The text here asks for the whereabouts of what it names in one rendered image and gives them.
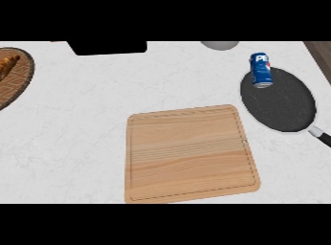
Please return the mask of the dark grey frying pan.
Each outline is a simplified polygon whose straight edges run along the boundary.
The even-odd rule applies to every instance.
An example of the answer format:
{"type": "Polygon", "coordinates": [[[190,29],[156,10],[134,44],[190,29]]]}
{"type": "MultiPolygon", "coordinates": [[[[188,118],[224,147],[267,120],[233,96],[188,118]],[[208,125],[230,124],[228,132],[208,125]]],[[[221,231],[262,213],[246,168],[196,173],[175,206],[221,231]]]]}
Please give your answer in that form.
{"type": "Polygon", "coordinates": [[[252,85],[252,73],[240,81],[240,98],[255,120],[280,133],[309,134],[331,148],[331,135],[314,125],[315,102],[301,81],[283,69],[270,68],[273,84],[265,88],[252,85]]]}

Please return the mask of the blue soda can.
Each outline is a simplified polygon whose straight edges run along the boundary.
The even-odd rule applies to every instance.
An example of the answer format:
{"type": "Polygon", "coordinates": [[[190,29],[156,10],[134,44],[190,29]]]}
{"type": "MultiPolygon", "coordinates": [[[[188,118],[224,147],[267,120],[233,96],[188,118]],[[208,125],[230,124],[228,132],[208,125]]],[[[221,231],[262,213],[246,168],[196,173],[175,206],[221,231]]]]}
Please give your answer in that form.
{"type": "Polygon", "coordinates": [[[273,85],[268,57],[264,53],[253,53],[247,59],[252,86],[265,88],[273,85]]]}

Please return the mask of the brown wicker basket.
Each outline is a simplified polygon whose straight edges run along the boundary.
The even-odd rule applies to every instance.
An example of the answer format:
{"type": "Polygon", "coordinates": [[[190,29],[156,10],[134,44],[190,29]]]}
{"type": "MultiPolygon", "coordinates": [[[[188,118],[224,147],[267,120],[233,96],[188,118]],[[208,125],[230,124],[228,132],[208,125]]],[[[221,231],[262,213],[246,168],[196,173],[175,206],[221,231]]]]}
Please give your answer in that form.
{"type": "Polygon", "coordinates": [[[0,48],[0,59],[7,56],[19,56],[19,60],[10,73],[0,81],[0,110],[10,105],[23,92],[32,79],[35,68],[32,56],[22,49],[0,48]]]}

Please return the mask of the wooden cutting board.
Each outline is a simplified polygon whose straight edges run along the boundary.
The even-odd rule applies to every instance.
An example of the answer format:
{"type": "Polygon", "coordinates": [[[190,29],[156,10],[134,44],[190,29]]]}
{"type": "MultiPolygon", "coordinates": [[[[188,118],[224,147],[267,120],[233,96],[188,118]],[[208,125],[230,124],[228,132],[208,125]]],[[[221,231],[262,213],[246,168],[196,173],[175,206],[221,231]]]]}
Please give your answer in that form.
{"type": "Polygon", "coordinates": [[[258,188],[258,172],[233,105],[128,117],[125,202],[168,203],[258,188]]]}

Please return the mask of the grey round object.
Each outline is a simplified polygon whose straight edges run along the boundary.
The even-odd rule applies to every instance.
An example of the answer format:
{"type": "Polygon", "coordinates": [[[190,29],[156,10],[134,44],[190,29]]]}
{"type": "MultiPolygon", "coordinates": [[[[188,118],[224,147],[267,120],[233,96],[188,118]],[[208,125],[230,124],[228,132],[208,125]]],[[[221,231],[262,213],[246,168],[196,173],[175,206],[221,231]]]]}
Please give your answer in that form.
{"type": "Polygon", "coordinates": [[[202,41],[202,44],[212,50],[225,51],[236,47],[237,41],[202,41]]]}

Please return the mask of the black appliance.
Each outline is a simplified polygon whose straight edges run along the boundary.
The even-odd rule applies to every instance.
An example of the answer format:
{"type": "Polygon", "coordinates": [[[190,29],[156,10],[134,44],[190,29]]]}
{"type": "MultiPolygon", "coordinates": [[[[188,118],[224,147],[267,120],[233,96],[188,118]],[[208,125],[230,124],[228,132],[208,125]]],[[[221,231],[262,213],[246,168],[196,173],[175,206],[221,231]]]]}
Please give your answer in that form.
{"type": "Polygon", "coordinates": [[[143,53],[146,41],[69,41],[67,45],[78,56],[143,53]]]}

